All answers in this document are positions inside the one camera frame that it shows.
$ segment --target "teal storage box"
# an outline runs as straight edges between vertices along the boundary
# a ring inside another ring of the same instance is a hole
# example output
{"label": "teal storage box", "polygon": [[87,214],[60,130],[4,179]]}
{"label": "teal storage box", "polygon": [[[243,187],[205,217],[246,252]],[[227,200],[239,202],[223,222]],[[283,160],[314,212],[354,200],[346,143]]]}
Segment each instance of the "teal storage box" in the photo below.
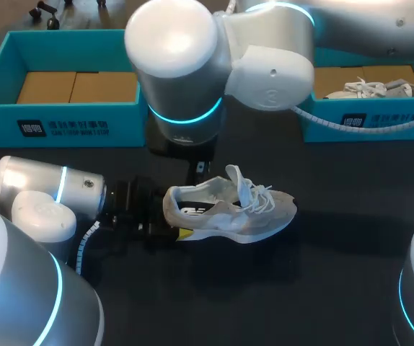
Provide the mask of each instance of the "teal storage box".
{"label": "teal storage box", "polygon": [[143,146],[147,104],[17,104],[31,71],[131,72],[124,30],[9,32],[0,47],[0,147]]}
{"label": "teal storage box", "polygon": [[[329,49],[316,49],[316,67],[411,65],[413,61],[373,59]],[[324,120],[364,128],[380,128],[414,120],[414,97],[404,99],[317,99],[314,93],[300,108]],[[300,118],[305,142],[414,140],[414,128],[392,134],[345,133]]]}

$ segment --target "white sneaker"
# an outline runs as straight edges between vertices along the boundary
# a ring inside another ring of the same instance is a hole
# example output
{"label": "white sneaker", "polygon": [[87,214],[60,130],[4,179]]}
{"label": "white sneaker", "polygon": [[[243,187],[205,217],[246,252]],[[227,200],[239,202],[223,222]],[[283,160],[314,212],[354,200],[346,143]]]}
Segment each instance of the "white sneaker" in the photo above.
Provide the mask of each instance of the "white sneaker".
{"label": "white sneaker", "polygon": [[238,166],[226,166],[229,178],[215,177],[196,186],[171,187],[164,197],[164,216],[174,227],[192,229],[183,240],[225,236],[246,244],[285,228],[296,214],[294,198],[254,185]]}
{"label": "white sneaker", "polygon": [[372,99],[380,97],[412,97],[411,86],[405,82],[390,89],[383,83],[366,83],[362,78],[354,83],[346,83],[343,91],[333,92],[325,99]]}

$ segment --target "white spiral cable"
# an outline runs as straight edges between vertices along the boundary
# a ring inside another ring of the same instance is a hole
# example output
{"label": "white spiral cable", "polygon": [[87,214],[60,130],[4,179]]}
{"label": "white spiral cable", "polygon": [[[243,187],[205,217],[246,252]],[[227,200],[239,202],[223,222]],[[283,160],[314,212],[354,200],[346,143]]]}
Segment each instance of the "white spiral cable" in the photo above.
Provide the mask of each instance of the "white spiral cable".
{"label": "white spiral cable", "polygon": [[304,117],[309,121],[312,121],[313,123],[343,132],[363,133],[368,135],[384,135],[386,133],[394,133],[402,130],[407,130],[409,128],[414,128],[414,120],[404,124],[387,126],[385,128],[356,128],[353,126],[339,125],[327,120],[323,120],[320,117],[315,117],[314,115],[311,115],[298,107],[292,107],[291,110],[293,110],[296,114],[300,115],[301,117]]}
{"label": "white spiral cable", "polygon": [[79,249],[77,250],[77,259],[76,259],[76,273],[81,275],[82,273],[82,257],[84,256],[85,244],[92,236],[92,234],[100,227],[100,222],[95,221],[92,227],[86,232],[80,241]]}
{"label": "white spiral cable", "polygon": [[226,8],[226,14],[233,14],[236,8],[236,0],[229,0],[228,7]]}

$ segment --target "shoe insole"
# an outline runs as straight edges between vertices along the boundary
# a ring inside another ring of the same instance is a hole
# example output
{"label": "shoe insole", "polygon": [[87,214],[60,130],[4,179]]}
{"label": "shoe insole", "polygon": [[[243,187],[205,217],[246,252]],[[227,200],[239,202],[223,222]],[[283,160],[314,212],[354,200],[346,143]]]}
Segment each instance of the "shoe insole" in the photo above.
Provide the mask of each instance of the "shoe insole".
{"label": "shoe insole", "polygon": [[[201,215],[215,206],[214,203],[205,202],[177,202],[177,204],[180,211],[188,215]],[[239,201],[234,202],[233,204],[238,207],[241,206]]]}

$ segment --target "white shoelace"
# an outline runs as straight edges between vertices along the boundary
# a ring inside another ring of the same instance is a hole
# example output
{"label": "white shoelace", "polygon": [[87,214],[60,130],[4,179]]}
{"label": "white shoelace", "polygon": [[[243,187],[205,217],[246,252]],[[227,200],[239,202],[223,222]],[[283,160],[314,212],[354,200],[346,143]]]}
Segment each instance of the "white shoelace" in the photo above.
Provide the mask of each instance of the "white shoelace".
{"label": "white shoelace", "polygon": [[346,83],[343,91],[355,92],[358,98],[367,99],[373,96],[385,97],[387,95],[387,88],[385,84],[378,82],[366,83],[362,78],[358,77],[359,81],[354,83]]}
{"label": "white shoelace", "polygon": [[264,187],[263,185],[255,185],[250,179],[244,179],[244,181],[249,188],[250,204],[247,207],[241,209],[241,211],[248,210],[251,213],[261,214],[269,213],[275,208],[276,205],[274,203],[273,196],[269,191],[271,185]]}

